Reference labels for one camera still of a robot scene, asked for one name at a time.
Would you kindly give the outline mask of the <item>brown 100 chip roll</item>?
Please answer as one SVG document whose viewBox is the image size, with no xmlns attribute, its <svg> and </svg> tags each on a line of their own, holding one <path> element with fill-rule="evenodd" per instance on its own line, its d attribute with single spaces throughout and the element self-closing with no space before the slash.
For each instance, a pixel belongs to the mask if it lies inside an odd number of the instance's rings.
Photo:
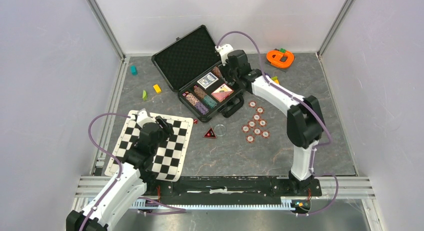
<svg viewBox="0 0 424 231">
<path fill-rule="evenodd" d="M 195 94 L 200 97 L 202 100 L 208 95 L 202 88 L 199 86 L 194 87 Z"/>
</svg>

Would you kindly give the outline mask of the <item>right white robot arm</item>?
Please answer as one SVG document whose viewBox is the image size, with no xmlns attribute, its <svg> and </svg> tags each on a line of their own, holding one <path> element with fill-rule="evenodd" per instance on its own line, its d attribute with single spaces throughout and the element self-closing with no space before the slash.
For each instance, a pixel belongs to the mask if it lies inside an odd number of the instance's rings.
<svg viewBox="0 0 424 231">
<path fill-rule="evenodd" d="M 288 189 L 302 195 L 313 182 L 313 156 L 325 130 L 319 101 L 314 96 L 295 94 L 273 81 L 260 69 L 253 69 L 243 50 L 229 44 L 217 45 L 227 81 L 235 82 L 249 93 L 278 108 L 286 116 L 286 134 L 293 144 L 293 164 L 288 173 Z"/>
</svg>

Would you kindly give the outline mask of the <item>purple poker chip roll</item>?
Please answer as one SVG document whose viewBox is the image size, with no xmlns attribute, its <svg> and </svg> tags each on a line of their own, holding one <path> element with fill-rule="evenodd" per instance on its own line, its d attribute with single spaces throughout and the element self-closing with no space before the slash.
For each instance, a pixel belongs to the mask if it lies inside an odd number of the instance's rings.
<svg viewBox="0 0 424 231">
<path fill-rule="evenodd" d="M 202 115 L 209 112 L 209 109 L 202 102 L 196 102 L 194 106 Z"/>
</svg>

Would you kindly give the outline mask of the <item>brown poker chip roll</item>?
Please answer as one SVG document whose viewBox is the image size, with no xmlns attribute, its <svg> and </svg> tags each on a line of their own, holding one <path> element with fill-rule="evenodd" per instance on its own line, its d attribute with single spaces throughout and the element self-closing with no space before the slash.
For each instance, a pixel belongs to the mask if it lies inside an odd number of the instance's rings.
<svg viewBox="0 0 424 231">
<path fill-rule="evenodd" d="M 212 73 L 219 79 L 223 78 L 222 73 L 217 66 L 212 69 Z"/>
</svg>

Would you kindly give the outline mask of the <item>clear round disc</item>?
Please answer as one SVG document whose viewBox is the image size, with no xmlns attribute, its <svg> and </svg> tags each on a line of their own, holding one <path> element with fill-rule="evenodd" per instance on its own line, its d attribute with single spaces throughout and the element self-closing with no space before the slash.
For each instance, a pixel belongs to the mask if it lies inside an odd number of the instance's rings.
<svg viewBox="0 0 424 231">
<path fill-rule="evenodd" d="M 215 125 L 213 130 L 218 137 L 223 137 L 227 133 L 227 128 L 223 124 Z"/>
</svg>

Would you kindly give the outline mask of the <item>black poker carrying case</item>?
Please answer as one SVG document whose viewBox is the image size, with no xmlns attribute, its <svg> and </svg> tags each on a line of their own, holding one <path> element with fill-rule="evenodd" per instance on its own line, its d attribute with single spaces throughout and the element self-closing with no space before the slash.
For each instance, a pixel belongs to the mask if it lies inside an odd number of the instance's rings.
<svg viewBox="0 0 424 231">
<path fill-rule="evenodd" d="M 172 44 L 154 54 L 151 57 L 153 65 L 158 69 L 170 89 L 177 94 L 178 99 L 203 122 L 209 122 L 217 113 L 221 113 L 225 118 L 229 118 L 244 105 L 243 93 L 246 90 L 237 83 L 225 83 L 222 78 L 212 84 L 207 89 L 201 87 L 197 81 L 212 72 L 214 67 L 221 71 L 222 62 L 219 54 L 215 50 L 216 43 L 211 37 L 207 27 L 200 25 L 193 31 L 181 38 L 177 38 Z M 233 89 L 224 101 L 217 101 L 211 93 L 222 84 L 227 84 Z M 207 95 L 217 102 L 215 108 L 210 108 L 194 92 L 194 87 L 202 88 Z M 182 95 L 184 92 L 192 93 L 199 102 L 202 102 L 209 112 L 202 115 L 195 106 Z"/>
</svg>

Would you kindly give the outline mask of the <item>pink brown chip roll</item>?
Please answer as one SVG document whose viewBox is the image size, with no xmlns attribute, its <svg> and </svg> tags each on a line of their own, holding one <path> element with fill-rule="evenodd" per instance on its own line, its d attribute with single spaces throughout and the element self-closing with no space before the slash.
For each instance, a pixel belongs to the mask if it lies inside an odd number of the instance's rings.
<svg viewBox="0 0 424 231">
<path fill-rule="evenodd" d="M 193 105 L 196 106 L 200 101 L 192 94 L 192 93 L 188 93 L 185 98 L 188 100 L 188 102 Z"/>
</svg>

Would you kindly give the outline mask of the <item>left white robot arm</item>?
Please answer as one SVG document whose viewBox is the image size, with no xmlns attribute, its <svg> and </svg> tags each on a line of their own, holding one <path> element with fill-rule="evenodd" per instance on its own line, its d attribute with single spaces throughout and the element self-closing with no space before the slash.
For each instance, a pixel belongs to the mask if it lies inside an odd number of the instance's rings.
<svg viewBox="0 0 424 231">
<path fill-rule="evenodd" d="M 152 117 L 145 109 L 136 115 L 138 138 L 117 158 L 118 170 L 99 194 L 81 211 L 72 210 L 65 221 L 67 231 L 112 231 L 130 206 L 143 194 L 157 189 L 157 175 L 151 170 L 161 143 L 173 134 L 173 127 L 161 116 Z"/>
</svg>

